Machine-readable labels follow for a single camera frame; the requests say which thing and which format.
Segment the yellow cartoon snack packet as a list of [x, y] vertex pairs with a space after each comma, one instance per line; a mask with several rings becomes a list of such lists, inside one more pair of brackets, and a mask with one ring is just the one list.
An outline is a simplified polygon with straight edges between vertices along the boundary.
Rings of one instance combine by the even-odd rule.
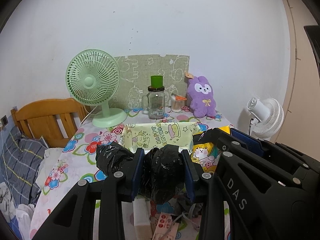
[[222, 151], [212, 143], [193, 145], [190, 154], [193, 163], [200, 164], [206, 173], [214, 174]]

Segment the black plastic bag roll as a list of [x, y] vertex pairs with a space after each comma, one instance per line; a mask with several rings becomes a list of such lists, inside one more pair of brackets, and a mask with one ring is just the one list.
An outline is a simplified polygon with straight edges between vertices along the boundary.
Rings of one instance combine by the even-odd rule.
[[106, 178], [122, 172], [116, 194], [123, 202], [132, 202], [137, 195], [164, 204], [178, 195], [187, 183], [186, 164], [178, 146], [165, 145], [145, 153], [135, 153], [116, 142], [96, 148], [96, 165]]

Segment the pink tissue pack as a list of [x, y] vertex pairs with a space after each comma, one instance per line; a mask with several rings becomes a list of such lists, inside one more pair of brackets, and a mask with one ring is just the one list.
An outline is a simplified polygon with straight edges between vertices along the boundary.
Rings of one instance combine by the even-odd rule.
[[175, 222], [168, 213], [161, 213], [153, 234], [154, 240], [166, 239], [172, 240], [176, 239], [176, 234], [178, 231], [179, 224]]

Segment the white standing fan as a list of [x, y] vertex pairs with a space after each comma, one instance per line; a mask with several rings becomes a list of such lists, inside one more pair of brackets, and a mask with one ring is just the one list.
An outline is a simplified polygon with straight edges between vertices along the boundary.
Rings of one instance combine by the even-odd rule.
[[247, 110], [257, 119], [253, 134], [259, 139], [269, 139], [281, 128], [284, 121], [284, 110], [274, 98], [260, 100], [251, 98]]

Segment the yellow cartoon fabric storage box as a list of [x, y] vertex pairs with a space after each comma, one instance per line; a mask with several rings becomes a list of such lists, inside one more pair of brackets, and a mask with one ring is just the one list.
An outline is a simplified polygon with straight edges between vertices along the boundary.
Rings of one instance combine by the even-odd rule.
[[176, 145], [181, 149], [192, 150], [193, 135], [200, 131], [196, 122], [128, 124], [124, 126], [119, 144], [132, 152], [138, 148], [149, 151], [165, 145]]

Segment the beige door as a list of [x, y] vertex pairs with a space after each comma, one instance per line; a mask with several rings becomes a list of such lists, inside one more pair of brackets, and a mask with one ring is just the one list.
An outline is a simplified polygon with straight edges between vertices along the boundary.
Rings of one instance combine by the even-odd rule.
[[319, 74], [305, 27], [317, 22], [302, 0], [283, 0], [290, 34], [285, 119], [274, 140], [319, 159]]

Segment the purple plush bunny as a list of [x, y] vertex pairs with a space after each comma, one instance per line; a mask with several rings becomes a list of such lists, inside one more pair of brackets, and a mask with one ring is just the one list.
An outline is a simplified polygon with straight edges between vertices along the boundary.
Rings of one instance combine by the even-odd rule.
[[196, 118], [205, 116], [215, 117], [216, 102], [211, 85], [204, 76], [194, 76], [188, 81], [187, 96], [190, 99], [190, 108]]

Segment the cotton swab jar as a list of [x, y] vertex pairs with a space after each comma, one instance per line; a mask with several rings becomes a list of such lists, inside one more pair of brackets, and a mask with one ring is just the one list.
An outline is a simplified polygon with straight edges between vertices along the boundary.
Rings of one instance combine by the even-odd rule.
[[171, 94], [171, 111], [172, 112], [180, 112], [187, 98], [174, 94]]

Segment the floral tablecloth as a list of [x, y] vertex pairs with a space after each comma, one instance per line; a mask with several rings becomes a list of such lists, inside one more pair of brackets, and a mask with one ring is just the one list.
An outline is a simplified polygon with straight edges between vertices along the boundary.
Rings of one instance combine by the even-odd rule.
[[[206, 131], [209, 128], [232, 127], [233, 125], [217, 112], [217, 115], [212, 117], [196, 118], [189, 111], [187, 106], [182, 107], [181, 112], [172, 112], [170, 108], [165, 109], [166, 113], [163, 119], [149, 119], [146, 111], [142, 108], [125, 109], [127, 118], [124, 123], [114, 127], [99, 128], [92, 125], [91, 119], [87, 119], [72, 139], [62, 150], [55, 165], [50, 168], [50, 172], [46, 172], [47, 178], [43, 183], [42, 193], [37, 201], [33, 218], [30, 226], [30, 239], [32, 239], [50, 213], [56, 208], [58, 203], [68, 193], [68, 191], [81, 179], [86, 179], [88, 182], [101, 181], [106, 178], [102, 171], [96, 166], [95, 151], [97, 145], [108, 144], [113, 141], [120, 144], [124, 137], [121, 135], [126, 126], [133, 127], [136, 124], [148, 123], [169, 123], [169, 125], [156, 125], [161, 128], [167, 126], [175, 127], [175, 124], [187, 122], [197, 123], [200, 131]], [[173, 198], [169, 202], [156, 205], [148, 204], [149, 215], [151, 216], [152, 231], [156, 226], [157, 219], [161, 212], [173, 212], [174, 208], [178, 210], [176, 199]], [[133, 204], [123, 204], [124, 229], [126, 239], [137, 239], [134, 229], [134, 214]], [[184, 218], [179, 222], [179, 227], [176, 234], [176, 239], [198, 239], [198, 229], [200, 226], [200, 218], [193, 218], [192, 221], [196, 226]]]

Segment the glass mason jar mug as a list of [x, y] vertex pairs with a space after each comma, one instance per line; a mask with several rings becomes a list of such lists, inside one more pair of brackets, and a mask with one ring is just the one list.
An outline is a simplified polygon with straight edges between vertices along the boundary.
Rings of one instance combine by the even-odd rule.
[[160, 88], [148, 87], [148, 93], [142, 96], [143, 111], [150, 119], [163, 119], [165, 115], [164, 86]]

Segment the green plastic cup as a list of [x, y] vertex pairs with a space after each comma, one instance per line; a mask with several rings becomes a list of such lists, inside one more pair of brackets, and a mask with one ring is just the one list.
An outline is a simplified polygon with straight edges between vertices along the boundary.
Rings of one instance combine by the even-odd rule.
[[163, 76], [161, 75], [153, 75], [150, 77], [151, 79], [151, 87], [158, 89], [163, 87]]

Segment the grey plaid pillow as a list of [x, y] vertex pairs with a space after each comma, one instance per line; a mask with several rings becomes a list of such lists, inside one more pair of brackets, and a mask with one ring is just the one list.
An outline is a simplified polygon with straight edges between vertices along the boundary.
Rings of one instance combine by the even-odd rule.
[[37, 203], [41, 189], [36, 178], [46, 149], [43, 138], [29, 138], [16, 126], [9, 132], [1, 153], [1, 171], [15, 205]]

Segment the green cartoon foam mat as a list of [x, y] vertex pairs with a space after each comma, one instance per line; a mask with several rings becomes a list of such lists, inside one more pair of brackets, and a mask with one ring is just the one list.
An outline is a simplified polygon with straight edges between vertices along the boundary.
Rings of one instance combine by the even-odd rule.
[[151, 77], [163, 77], [166, 106], [170, 106], [171, 94], [186, 96], [185, 73], [189, 70], [187, 55], [131, 55], [115, 58], [120, 72], [120, 84], [109, 101], [110, 107], [134, 109], [142, 106], [142, 97], [148, 93]]

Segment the wooden headboard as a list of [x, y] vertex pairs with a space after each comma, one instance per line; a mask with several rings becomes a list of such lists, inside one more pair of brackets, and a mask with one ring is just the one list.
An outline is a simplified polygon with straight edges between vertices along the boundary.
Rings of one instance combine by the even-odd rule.
[[74, 118], [84, 120], [88, 107], [73, 98], [44, 99], [11, 110], [15, 126], [29, 138], [41, 137], [51, 147], [65, 147], [78, 130]]

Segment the green desk fan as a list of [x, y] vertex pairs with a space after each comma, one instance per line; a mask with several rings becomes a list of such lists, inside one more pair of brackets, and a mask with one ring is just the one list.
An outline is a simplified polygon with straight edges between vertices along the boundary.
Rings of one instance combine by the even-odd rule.
[[117, 126], [127, 114], [119, 108], [110, 108], [108, 102], [120, 85], [120, 71], [116, 60], [108, 53], [88, 49], [77, 54], [66, 70], [66, 86], [71, 96], [86, 106], [100, 106], [92, 124], [99, 128]]

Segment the wall power socket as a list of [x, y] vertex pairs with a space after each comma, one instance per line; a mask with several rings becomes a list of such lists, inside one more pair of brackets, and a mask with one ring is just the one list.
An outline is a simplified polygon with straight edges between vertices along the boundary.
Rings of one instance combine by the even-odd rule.
[[7, 124], [8, 124], [8, 119], [7, 119], [7, 116], [5, 115], [1, 118], [1, 127], [5, 127]]

